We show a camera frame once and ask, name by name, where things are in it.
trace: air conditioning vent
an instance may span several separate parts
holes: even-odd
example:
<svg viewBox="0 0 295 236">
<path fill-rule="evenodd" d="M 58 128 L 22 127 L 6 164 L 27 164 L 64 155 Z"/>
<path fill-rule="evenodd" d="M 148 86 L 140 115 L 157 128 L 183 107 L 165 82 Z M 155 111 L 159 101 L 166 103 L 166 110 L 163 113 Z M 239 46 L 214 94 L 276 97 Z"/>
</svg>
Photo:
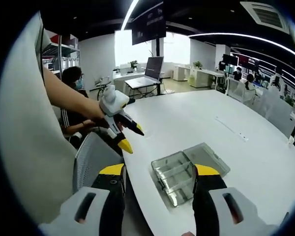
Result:
<svg viewBox="0 0 295 236">
<path fill-rule="evenodd" d="M 261 22 L 282 28 L 280 17 L 276 12 L 258 8 L 254 8 L 254 10 L 259 16 Z"/>
<path fill-rule="evenodd" d="M 249 1 L 241 1 L 240 4 L 257 24 L 290 34 L 287 21 L 273 6 Z"/>
</svg>

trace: laptop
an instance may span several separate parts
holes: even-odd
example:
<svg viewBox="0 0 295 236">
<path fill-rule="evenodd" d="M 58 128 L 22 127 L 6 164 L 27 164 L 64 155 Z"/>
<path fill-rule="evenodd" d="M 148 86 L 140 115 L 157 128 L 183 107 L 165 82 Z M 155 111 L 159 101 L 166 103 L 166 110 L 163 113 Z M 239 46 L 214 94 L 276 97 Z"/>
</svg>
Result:
<svg viewBox="0 0 295 236">
<path fill-rule="evenodd" d="M 133 89 L 159 84 L 163 59 L 164 57 L 148 58 L 144 76 L 127 80 L 126 83 Z"/>
</svg>

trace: bicycle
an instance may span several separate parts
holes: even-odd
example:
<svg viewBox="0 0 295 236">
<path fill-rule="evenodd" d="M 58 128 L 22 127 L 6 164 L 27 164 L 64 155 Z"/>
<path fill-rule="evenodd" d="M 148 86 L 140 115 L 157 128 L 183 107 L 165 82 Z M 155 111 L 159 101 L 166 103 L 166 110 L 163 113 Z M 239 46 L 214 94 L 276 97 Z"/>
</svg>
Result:
<svg viewBox="0 0 295 236">
<path fill-rule="evenodd" d="M 105 76 L 100 79 L 99 83 L 95 84 L 95 89 L 98 89 L 97 100 L 99 101 L 103 96 L 104 90 L 112 81 L 109 79 L 109 76 Z"/>
</svg>

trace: face mask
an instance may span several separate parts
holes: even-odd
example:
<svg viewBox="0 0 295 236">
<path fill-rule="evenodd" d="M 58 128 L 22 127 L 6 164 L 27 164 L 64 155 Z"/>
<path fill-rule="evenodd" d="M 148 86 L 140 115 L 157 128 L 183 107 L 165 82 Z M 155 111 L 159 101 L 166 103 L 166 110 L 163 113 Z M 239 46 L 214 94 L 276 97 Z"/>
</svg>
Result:
<svg viewBox="0 0 295 236">
<path fill-rule="evenodd" d="M 84 89 L 82 78 L 80 78 L 78 81 L 75 82 L 75 89 L 76 90 Z"/>
</svg>

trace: ceiling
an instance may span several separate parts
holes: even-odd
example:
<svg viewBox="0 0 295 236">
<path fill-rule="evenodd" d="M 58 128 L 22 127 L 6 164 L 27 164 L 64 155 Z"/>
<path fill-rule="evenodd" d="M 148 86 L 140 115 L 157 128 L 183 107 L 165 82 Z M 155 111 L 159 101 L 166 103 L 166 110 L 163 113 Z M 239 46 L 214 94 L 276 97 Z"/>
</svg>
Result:
<svg viewBox="0 0 295 236">
<path fill-rule="evenodd" d="M 277 0 L 255 1 L 275 6 L 295 23 L 293 0 L 284 4 Z M 132 0 L 80 0 L 78 5 L 57 3 L 43 9 L 41 15 L 46 29 L 60 34 L 71 33 L 79 40 L 85 40 L 119 30 L 131 2 Z M 140 0 L 131 18 L 159 2 L 161 0 Z M 238 0 L 167 0 L 164 1 L 164 15 L 167 30 L 171 32 L 185 35 L 241 33 L 265 38 L 295 51 L 295 43 L 290 35 L 256 24 Z M 280 47 L 256 39 L 229 35 L 198 36 L 193 39 L 211 44 L 226 44 L 238 53 L 281 66 L 288 72 L 285 73 L 286 78 L 295 84 L 295 56 Z"/>
</svg>

